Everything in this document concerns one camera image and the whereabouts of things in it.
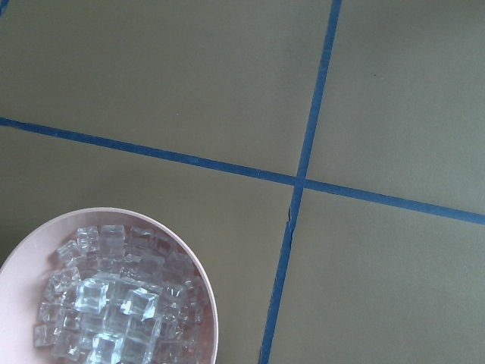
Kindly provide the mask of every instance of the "pink bowl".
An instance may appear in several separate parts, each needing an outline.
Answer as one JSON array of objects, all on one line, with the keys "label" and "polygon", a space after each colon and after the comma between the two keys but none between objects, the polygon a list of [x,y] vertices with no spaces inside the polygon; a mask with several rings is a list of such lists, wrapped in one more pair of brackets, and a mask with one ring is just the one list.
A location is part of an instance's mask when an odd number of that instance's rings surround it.
[{"label": "pink bowl", "polygon": [[7,362],[53,364],[50,348],[33,346],[42,292],[54,268],[53,252],[79,227],[124,224],[152,228],[179,244],[193,260],[205,282],[211,305],[202,323],[199,347],[202,362],[215,364],[218,342],[217,310],[211,284],[192,250],[164,225],[136,212],[114,208],[93,208],[69,212],[35,229],[15,248],[0,269],[0,353]]}]

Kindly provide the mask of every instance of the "ice cube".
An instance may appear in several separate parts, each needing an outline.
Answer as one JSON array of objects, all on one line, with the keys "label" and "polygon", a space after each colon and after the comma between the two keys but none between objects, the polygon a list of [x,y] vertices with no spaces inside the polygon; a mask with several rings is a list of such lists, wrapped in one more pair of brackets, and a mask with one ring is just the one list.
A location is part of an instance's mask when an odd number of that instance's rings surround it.
[{"label": "ice cube", "polygon": [[159,319],[148,318],[144,321],[132,319],[128,325],[127,337],[148,343],[150,340],[156,340],[160,335],[160,329],[161,320]]},{"label": "ice cube", "polygon": [[124,257],[125,232],[123,225],[103,225],[99,235],[99,255],[106,258]]},{"label": "ice cube", "polygon": [[164,266],[163,256],[142,256],[136,271],[137,279],[157,283],[161,281],[161,270]]},{"label": "ice cube", "polygon": [[56,326],[66,330],[79,331],[81,317],[81,312],[75,309],[62,308]]},{"label": "ice cube", "polygon": [[132,227],[130,229],[129,244],[150,247],[152,243],[153,230]]},{"label": "ice cube", "polygon": [[83,352],[92,350],[92,339],[98,334],[97,331],[83,329],[81,330],[79,348]]},{"label": "ice cube", "polygon": [[80,354],[79,339],[79,334],[61,330],[52,347],[51,355],[58,358],[67,358],[75,362]]},{"label": "ice cube", "polygon": [[81,277],[79,276],[77,267],[63,269],[52,275],[49,279],[49,283],[56,293],[63,293],[80,282]]},{"label": "ice cube", "polygon": [[121,304],[121,312],[139,320],[150,319],[155,315],[158,295],[148,292],[145,288],[130,290]]},{"label": "ice cube", "polygon": [[121,352],[121,362],[148,364],[152,359],[153,347],[144,341],[134,340],[131,337],[126,337],[124,347]]},{"label": "ice cube", "polygon": [[172,252],[177,251],[177,243],[166,233],[158,232],[153,237],[152,248],[161,255],[168,257]]},{"label": "ice cube", "polygon": [[108,305],[105,316],[105,331],[109,334],[125,335],[128,330],[130,317],[121,312],[117,305]]},{"label": "ice cube", "polygon": [[121,359],[123,337],[97,334],[92,340],[92,351],[86,364],[117,364]]},{"label": "ice cube", "polygon": [[33,329],[33,344],[35,347],[50,347],[57,339],[57,329],[54,324],[39,325]]},{"label": "ice cube", "polygon": [[66,266],[76,265],[78,258],[83,255],[83,250],[77,245],[75,240],[69,240],[63,246],[57,249],[59,259]]},{"label": "ice cube", "polygon": [[57,322],[61,313],[59,303],[42,302],[39,309],[39,320],[42,322]]},{"label": "ice cube", "polygon": [[100,313],[106,306],[108,284],[88,278],[77,286],[77,298],[74,308],[86,313]]},{"label": "ice cube", "polygon": [[84,251],[96,250],[99,233],[96,226],[80,227],[77,229],[77,244]]},{"label": "ice cube", "polygon": [[107,307],[101,310],[99,314],[84,313],[81,318],[81,328],[83,330],[90,330],[95,332],[101,332],[104,330],[105,314]]},{"label": "ice cube", "polygon": [[153,361],[156,363],[176,363],[182,353],[183,344],[178,341],[159,340],[155,346]]}]

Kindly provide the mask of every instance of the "clear ice cube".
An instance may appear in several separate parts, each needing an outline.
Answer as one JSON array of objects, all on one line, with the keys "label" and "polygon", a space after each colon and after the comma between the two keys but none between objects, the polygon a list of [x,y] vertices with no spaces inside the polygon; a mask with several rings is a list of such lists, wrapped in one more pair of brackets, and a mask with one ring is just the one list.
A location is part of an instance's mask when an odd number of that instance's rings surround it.
[{"label": "clear ice cube", "polygon": [[79,331],[81,317],[81,312],[78,312],[75,309],[62,308],[58,318],[57,327],[71,331]]},{"label": "clear ice cube", "polygon": [[179,315],[186,303],[186,295],[186,288],[182,284],[165,283],[158,301],[158,310],[167,311],[175,316]]},{"label": "clear ice cube", "polygon": [[160,364],[177,363],[183,351],[183,344],[178,341],[159,340],[155,346],[153,361]]},{"label": "clear ice cube", "polygon": [[99,233],[96,226],[80,227],[77,229],[77,244],[84,251],[93,251],[98,246]]},{"label": "clear ice cube", "polygon": [[119,275],[123,268],[123,259],[113,256],[103,256],[98,259],[98,270]]},{"label": "clear ice cube", "polygon": [[142,285],[142,282],[130,279],[127,277],[121,278],[114,284],[114,292],[112,301],[116,304],[122,304],[123,301],[128,297],[131,290],[135,290]]},{"label": "clear ice cube", "polygon": [[80,282],[81,277],[79,276],[77,267],[63,269],[52,275],[49,279],[49,283],[56,293],[63,293]]},{"label": "clear ice cube", "polygon": [[136,277],[136,273],[138,272],[138,263],[140,261],[140,257],[133,255],[133,254],[126,254],[124,257],[123,266],[121,267],[121,275],[123,277]]},{"label": "clear ice cube", "polygon": [[158,232],[153,237],[152,248],[161,255],[168,257],[172,252],[177,251],[177,243],[165,233]]},{"label": "clear ice cube", "polygon": [[142,256],[138,263],[137,278],[153,283],[161,281],[161,270],[164,263],[163,256]]},{"label": "clear ice cube", "polygon": [[52,347],[51,355],[58,358],[67,358],[75,362],[80,354],[79,339],[78,333],[60,330],[59,336]]},{"label": "clear ice cube", "polygon": [[124,347],[121,352],[121,362],[148,364],[152,359],[153,349],[150,350],[146,342],[134,340],[131,337],[126,337]]},{"label": "clear ice cube", "polygon": [[88,364],[117,364],[121,359],[123,337],[108,334],[98,334],[92,340],[92,351],[88,356]]},{"label": "clear ice cube", "polygon": [[92,350],[92,339],[98,334],[97,331],[91,331],[83,329],[81,330],[79,339],[79,348],[83,352],[89,352]]},{"label": "clear ice cube", "polygon": [[130,290],[121,304],[121,312],[139,320],[150,319],[155,315],[158,295],[148,292],[145,288]]},{"label": "clear ice cube", "polygon": [[69,240],[57,249],[57,253],[59,259],[69,267],[70,265],[76,265],[77,259],[82,256],[83,251],[75,240]]},{"label": "clear ice cube", "polygon": [[83,330],[101,332],[104,330],[105,313],[107,307],[102,309],[99,314],[85,313],[81,318],[81,328]]},{"label": "clear ice cube", "polygon": [[128,325],[127,337],[148,343],[160,335],[160,329],[161,320],[159,319],[148,318],[144,321],[132,319]]},{"label": "clear ice cube", "polygon": [[103,225],[99,236],[99,255],[107,258],[124,257],[125,232],[123,225]]},{"label": "clear ice cube", "polygon": [[42,322],[57,322],[61,314],[59,303],[42,302],[39,308],[39,320]]},{"label": "clear ice cube", "polygon": [[125,335],[130,317],[121,312],[120,307],[108,305],[105,316],[105,331],[109,334]]},{"label": "clear ice cube", "polygon": [[160,340],[173,340],[179,333],[178,322],[173,316],[161,319]]},{"label": "clear ice cube", "polygon": [[152,243],[152,237],[152,229],[140,229],[139,227],[132,227],[130,229],[129,244],[146,246],[148,248]]},{"label": "clear ice cube", "polygon": [[57,329],[54,324],[39,325],[33,329],[33,344],[35,347],[50,347],[57,339]]},{"label": "clear ice cube", "polygon": [[77,298],[74,308],[86,313],[100,313],[106,306],[108,284],[88,278],[77,286]]}]

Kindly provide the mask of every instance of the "blue line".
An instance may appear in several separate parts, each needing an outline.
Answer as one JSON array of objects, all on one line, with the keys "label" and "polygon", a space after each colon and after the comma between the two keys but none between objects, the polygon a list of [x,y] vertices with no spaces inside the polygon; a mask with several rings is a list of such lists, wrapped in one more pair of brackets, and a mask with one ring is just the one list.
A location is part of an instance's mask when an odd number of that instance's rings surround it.
[{"label": "blue line", "polygon": [[318,115],[320,113],[321,102],[324,95],[325,82],[327,80],[330,56],[332,55],[333,41],[335,39],[336,25],[339,20],[341,3],[341,0],[333,0],[332,8],[330,9],[324,48],[321,54],[320,65],[318,66],[317,80],[315,82],[315,88],[311,100],[305,138],[303,140],[298,171],[296,173],[295,186],[293,187],[293,195],[289,205],[289,220],[286,223],[285,233],[283,235],[280,259],[278,261],[276,278],[274,279],[273,293],[271,294],[268,317],[266,319],[266,327],[264,328],[263,341],[261,344],[261,355],[259,358],[260,364],[268,364],[270,358],[274,330],[276,328],[278,312],[280,310],[281,296],[283,294],[283,286],[286,278],[286,270],[288,269],[289,255],[291,253],[293,232],[295,230],[300,204],[302,201],[303,188],[305,186],[308,163],[310,162],[311,148],[313,146]]},{"label": "blue line", "polygon": [[168,161],[184,163],[187,165],[195,165],[203,168],[213,169],[216,171],[223,171],[232,174],[240,174],[242,176],[258,178],[261,180],[269,180],[280,184],[288,184],[292,186],[295,183],[295,178],[286,174],[263,171],[257,168],[245,167],[242,165],[234,165],[232,163],[219,162],[212,159],[200,158],[194,155],[187,155],[177,152],[169,152],[163,149],[150,148],[138,144],[121,142],[100,136],[93,136],[84,133],[77,133],[69,130],[57,129],[54,127],[46,127],[38,124],[20,123],[19,121],[10,120],[0,117],[0,126],[13,127],[19,130],[25,130],[32,133],[49,135],[76,142],[93,144],[95,146],[102,146],[105,148],[123,150],[134,154],[147,155],[149,157],[165,159]]},{"label": "blue line", "polygon": [[5,12],[7,5],[8,5],[8,0],[1,0],[0,1],[0,17]]},{"label": "blue line", "polygon": [[380,203],[381,205],[394,206],[401,209],[424,212],[426,214],[443,216],[445,218],[454,218],[455,220],[485,225],[485,215],[451,209],[449,207],[432,205],[430,203],[413,201],[412,199],[401,199],[399,197],[381,195],[379,193],[357,190],[350,187],[337,186],[336,184],[326,184],[316,180],[306,180],[305,188],[332,193],[339,196],[351,197],[353,199]]}]

